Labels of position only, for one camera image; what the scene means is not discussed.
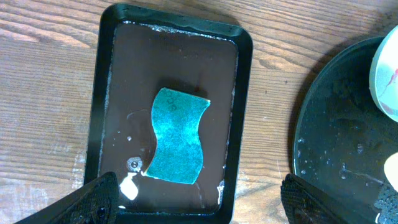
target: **teal fabric piece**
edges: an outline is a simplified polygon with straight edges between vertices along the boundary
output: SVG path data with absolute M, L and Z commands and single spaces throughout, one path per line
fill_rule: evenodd
M 152 105 L 157 148 L 146 176 L 195 183 L 203 165 L 199 122 L 209 106 L 210 100 L 179 91 L 163 88 L 158 92 Z

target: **wooden table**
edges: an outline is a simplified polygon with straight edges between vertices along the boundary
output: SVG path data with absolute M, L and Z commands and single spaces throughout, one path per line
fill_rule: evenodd
M 81 187 L 98 24 L 115 2 L 0 2 L 0 223 Z M 396 0 L 124 2 L 239 24 L 253 38 L 233 223 L 287 223 L 280 185 L 311 82 L 345 47 L 398 24 Z

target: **rectangular black tray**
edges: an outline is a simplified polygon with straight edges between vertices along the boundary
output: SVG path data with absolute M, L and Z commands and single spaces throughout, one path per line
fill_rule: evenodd
M 127 120 L 132 111 L 145 115 L 140 111 L 150 111 L 162 87 L 211 100 L 199 129 L 205 161 L 201 172 L 204 177 L 198 180 L 211 182 L 210 175 L 218 172 L 224 176 L 222 200 L 216 209 L 185 211 L 174 198 L 166 197 L 170 200 L 167 212 L 151 210 L 153 202 L 142 202 L 142 210 L 121 210 L 118 223 L 230 222 L 251 59 L 252 40 L 238 26 L 128 4 L 115 4 L 104 11 L 99 27 L 84 183 L 107 171 L 115 172 L 120 183 L 126 173 L 126 158 L 139 153 L 132 148 L 150 148 L 126 140 L 124 134 L 134 132 L 129 122 L 146 125 L 141 121 L 126 121 L 126 115 Z M 222 159 L 225 170 L 214 158 Z M 156 198 L 162 195 L 152 186 L 161 185 L 176 192 L 185 187 L 160 181 L 142 180 L 146 184 L 142 191 L 151 190 L 151 197 Z

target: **white bowl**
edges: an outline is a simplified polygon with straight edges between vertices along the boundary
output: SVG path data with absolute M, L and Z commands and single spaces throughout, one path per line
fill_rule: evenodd
M 382 41 L 373 57 L 369 89 L 377 107 L 398 122 L 398 26 Z

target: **blue object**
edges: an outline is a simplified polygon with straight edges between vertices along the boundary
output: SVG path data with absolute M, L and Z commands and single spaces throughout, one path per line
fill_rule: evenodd
M 195 183 L 203 165 L 199 122 L 209 106 L 210 100 L 179 91 L 163 88 L 158 92 L 152 106 L 157 148 L 146 176 Z

